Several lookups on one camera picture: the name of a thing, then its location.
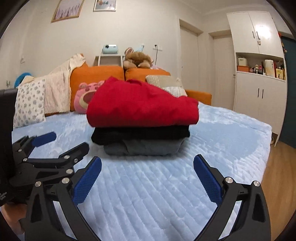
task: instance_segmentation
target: wooden floor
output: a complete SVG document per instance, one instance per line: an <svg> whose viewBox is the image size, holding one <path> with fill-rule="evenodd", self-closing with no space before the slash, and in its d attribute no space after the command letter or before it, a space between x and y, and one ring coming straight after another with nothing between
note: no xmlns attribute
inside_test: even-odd
<svg viewBox="0 0 296 241"><path fill-rule="evenodd" d="M266 198L271 240L283 231L296 209L296 149L278 142L271 146L262 189Z"/></svg>

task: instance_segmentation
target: black folded clothing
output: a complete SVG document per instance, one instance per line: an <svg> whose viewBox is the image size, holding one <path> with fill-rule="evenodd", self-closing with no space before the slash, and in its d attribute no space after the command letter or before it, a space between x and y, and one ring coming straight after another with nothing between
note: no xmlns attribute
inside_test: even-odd
<svg viewBox="0 0 296 241"><path fill-rule="evenodd" d="M186 137L190 137L189 126L96 127L91 139L98 145L109 145L122 140L179 140Z"/></svg>

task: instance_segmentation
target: beige throw blanket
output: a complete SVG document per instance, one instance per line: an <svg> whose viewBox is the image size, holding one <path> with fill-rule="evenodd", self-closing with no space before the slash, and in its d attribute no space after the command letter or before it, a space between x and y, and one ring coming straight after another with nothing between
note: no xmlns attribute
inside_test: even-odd
<svg viewBox="0 0 296 241"><path fill-rule="evenodd" d="M44 113L69 112L71 102L70 77L72 71L81 67L84 62L85 58L81 54L76 54L48 75L25 78L20 85L45 79Z"/></svg>

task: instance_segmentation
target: sofa armrest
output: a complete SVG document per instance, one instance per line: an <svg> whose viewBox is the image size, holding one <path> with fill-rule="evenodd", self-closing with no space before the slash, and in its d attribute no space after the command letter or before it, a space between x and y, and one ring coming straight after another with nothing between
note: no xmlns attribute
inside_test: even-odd
<svg viewBox="0 0 296 241"><path fill-rule="evenodd" d="M201 92L201 91L192 91L192 90L185 90L185 91L188 97L191 97L207 105L212 104L212 95L210 93Z"/></svg>

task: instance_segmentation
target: blue gripper pad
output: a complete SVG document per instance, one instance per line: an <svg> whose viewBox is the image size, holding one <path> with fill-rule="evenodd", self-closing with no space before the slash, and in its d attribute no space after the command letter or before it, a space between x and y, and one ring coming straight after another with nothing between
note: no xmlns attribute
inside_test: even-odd
<svg viewBox="0 0 296 241"><path fill-rule="evenodd" d="M194 158L193 168L210 200L220 205L222 202L222 188L199 156Z"/></svg>
<svg viewBox="0 0 296 241"><path fill-rule="evenodd" d="M74 187L72 200L76 206L84 202L101 170L102 161L97 157Z"/></svg>
<svg viewBox="0 0 296 241"><path fill-rule="evenodd" d="M32 141L32 145L35 147L43 146L47 143L55 141L56 138L57 138L57 135L54 132L50 132L42 136L35 137L34 140Z"/></svg>

